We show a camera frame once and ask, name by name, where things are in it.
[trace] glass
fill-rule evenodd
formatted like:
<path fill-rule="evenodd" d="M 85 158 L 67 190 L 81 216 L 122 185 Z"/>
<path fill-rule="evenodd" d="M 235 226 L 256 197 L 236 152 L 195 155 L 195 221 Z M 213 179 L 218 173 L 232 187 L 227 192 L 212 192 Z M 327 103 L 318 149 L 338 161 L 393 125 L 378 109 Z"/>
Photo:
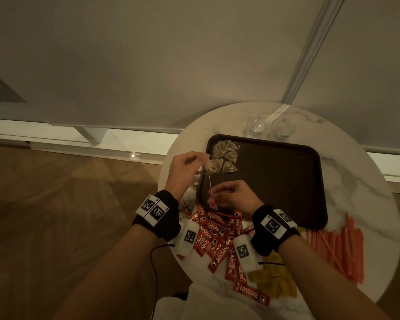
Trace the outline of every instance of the glass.
<path fill-rule="evenodd" d="M 278 118 L 271 123 L 271 129 L 274 137 L 284 139 L 295 132 L 295 126 L 286 121 L 285 118 Z"/>
<path fill-rule="evenodd" d="M 252 136 L 259 136 L 268 129 L 268 121 L 260 116 L 253 116 L 247 119 L 247 130 Z"/>

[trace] wall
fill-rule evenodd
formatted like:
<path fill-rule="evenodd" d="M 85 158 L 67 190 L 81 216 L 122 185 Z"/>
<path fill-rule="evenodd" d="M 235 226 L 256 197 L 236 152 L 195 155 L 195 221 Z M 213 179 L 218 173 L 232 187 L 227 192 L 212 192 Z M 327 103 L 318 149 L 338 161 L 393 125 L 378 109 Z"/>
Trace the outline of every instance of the wall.
<path fill-rule="evenodd" d="M 0 118 L 178 129 L 279 102 L 323 0 L 0 0 Z"/>
<path fill-rule="evenodd" d="M 345 0 L 293 105 L 400 154 L 400 0 Z"/>

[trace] forearm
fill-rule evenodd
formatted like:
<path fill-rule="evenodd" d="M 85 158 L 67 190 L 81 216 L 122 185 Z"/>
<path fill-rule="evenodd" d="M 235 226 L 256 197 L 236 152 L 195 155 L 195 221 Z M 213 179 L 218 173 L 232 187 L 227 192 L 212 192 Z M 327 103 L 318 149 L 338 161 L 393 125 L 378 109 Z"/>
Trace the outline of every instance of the forearm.
<path fill-rule="evenodd" d="M 105 319 L 124 301 L 157 236 L 135 224 L 83 279 L 54 315 L 58 319 Z"/>
<path fill-rule="evenodd" d="M 278 252 L 317 320 L 390 319 L 299 236 L 288 238 Z"/>

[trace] black wristband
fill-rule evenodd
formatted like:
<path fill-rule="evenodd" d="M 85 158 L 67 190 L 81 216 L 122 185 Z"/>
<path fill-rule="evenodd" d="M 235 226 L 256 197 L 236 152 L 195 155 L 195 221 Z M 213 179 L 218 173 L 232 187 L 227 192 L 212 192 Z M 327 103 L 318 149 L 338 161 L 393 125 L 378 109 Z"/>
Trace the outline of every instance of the black wristband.
<path fill-rule="evenodd" d="M 144 210 L 149 215 L 149 219 L 154 218 L 156 224 L 153 226 L 151 223 L 140 214 L 137 214 L 132 224 L 139 224 L 144 228 L 154 232 L 159 238 L 165 239 L 169 242 L 175 238 L 181 230 L 179 224 L 179 210 L 178 201 L 168 191 L 161 190 L 154 194 L 154 197 L 161 201 L 161 207 L 156 202 L 149 200 L 148 198 L 141 205 L 139 210 Z M 162 209 L 163 205 L 168 208 L 167 211 Z"/>
<path fill-rule="evenodd" d="M 278 252 L 278 248 L 287 238 L 293 235 L 299 236 L 295 222 L 282 210 L 276 210 L 269 204 L 255 211 L 252 222 L 255 226 L 255 235 L 251 244 L 261 256 L 269 256 L 272 250 Z"/>

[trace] person's left hand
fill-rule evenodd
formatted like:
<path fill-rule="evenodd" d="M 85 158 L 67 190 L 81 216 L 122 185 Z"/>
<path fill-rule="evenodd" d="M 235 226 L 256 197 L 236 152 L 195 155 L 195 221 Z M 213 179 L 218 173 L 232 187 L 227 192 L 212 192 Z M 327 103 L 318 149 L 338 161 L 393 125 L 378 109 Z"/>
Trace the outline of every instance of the person's left hand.
<path fill-rule="evenodd" d="M 196 172 L 209 159 L 209 154 L 190 151 L 175 156 L 169 169 L 165 190 L 178 201 L 182 199 L 187 188 L 192 184 Z"/>

